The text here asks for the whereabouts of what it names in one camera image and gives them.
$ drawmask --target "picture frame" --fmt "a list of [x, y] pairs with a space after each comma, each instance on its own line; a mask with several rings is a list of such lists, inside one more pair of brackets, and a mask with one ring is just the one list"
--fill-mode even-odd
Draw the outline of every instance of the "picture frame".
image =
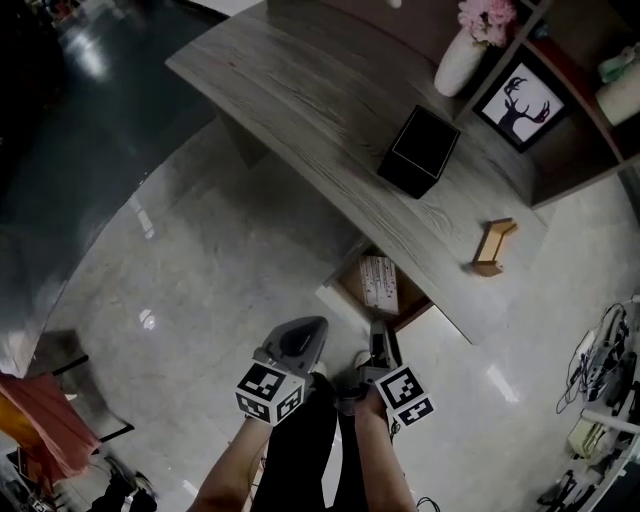
[[523, 153], [567, 115], [572, 101], [553, 73], [523, 48], [473, 111]]

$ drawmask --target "white cube with black markers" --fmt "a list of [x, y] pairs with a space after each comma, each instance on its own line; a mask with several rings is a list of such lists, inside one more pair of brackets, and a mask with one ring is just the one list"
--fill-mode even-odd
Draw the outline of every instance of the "white cube with black markers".
[[276, 426], [302, 405], [304, 379], [252, 361], [236, 387], [238, 408], [253, 418]]
[[409, 427], [436, 410], [426, 391], [409, 365], [402, 365], [376, 381], [376, 387], [389, 412], [403, 427]]

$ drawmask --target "deer antler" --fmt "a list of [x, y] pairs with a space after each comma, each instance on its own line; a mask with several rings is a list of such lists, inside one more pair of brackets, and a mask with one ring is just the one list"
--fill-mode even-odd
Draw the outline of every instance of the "deer antler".
[[544, 102], [544, 105], [542, 106], [542, 109], [540, 110], [540, 113], [536, 117], [531, 117], [531, 116], [526, 115], [527, 114], [527, 110], [529, 110], [528, 106], [524, 110], [524, 112], [522, 112], [520, 114], [520, 117], [526, 117], [527, 119], [529, 119], [530, 121], [533, 121], [536, 124], [544, 123], [547, 120], [547, 117], [549, 117], [549, 114], [551, 113], [551, 109], [549, 108], [549, 102], [548, 101]]
[[513, 98], [511, 97], [511, 93], [513, 91], [519, 91], [520, 90], [520, 84], [522, 82], [526, 82], [527, 79], [526, 78], [520, 78], [519, 76], [514, 76], [511, 80], [509, 80], [509, 83], [507, 85], [504, 86], [504, 92], [507, 95], [507, 98], [509, 98], [508, 100], [505, 100], [505, 105], [507, 108], [512, 108], [515, 107], [516, 103], [518, 102], [518, 100], [516, 99], [515, 101], [513, 100]]

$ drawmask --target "orange cloth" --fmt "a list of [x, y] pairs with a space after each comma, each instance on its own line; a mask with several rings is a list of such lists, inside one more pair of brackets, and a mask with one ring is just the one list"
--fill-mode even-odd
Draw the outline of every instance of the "orange cloth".
[[52, 375], [19, 379], [0, 372], [0, 430], [58, 480], [83, 473], [100, 440], [73, 410]]

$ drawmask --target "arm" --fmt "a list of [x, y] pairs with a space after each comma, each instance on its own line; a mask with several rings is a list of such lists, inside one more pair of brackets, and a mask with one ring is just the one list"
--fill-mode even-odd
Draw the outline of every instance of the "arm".
[[207, 475], [188, 512], [240, 512], [270, 435], [271, 426], [246, 419]]
[[415, 512], [416, 505], [389, 438], [386, 407], [371, 387], [356, 404], [356, 437], [370, 512]]

